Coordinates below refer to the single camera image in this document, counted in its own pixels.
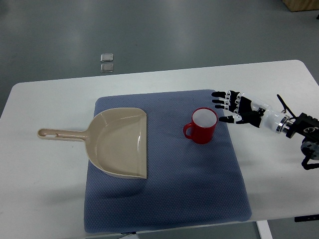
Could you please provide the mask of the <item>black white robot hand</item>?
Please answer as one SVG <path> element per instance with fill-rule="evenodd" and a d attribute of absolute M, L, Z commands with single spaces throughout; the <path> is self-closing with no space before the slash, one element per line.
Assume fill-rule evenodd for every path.
<path fill-rule="evenodd" d="M 273 132 L 280 132 L 289 117 L 274 110 L 266 102 L 247 93 L 232 90 L 217 91 L 211 94 L 215 108 L 227 110 L 230 116 L 219 118 L 220 122 L 233 124 L 250 124 L 257 128 L 267 128 Z"/>

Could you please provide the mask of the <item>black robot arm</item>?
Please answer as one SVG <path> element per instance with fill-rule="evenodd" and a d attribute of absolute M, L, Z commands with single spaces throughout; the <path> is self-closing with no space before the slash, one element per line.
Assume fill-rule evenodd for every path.
<path fill-rule="evenodd" d="M 301 152 L 305 158 L 301 165 L 305 170 L 317 169 L 319 167 L 319 120 L 305 113 L 296 116 L 280 95 L 277 95 L 277 98 L 283 106 L 282 113 L 289 112 L 291 116 L 284 115 L 276 132 L 282 132 L 288 138 L 292 138 L 295 134 L 303 136 Z"/>

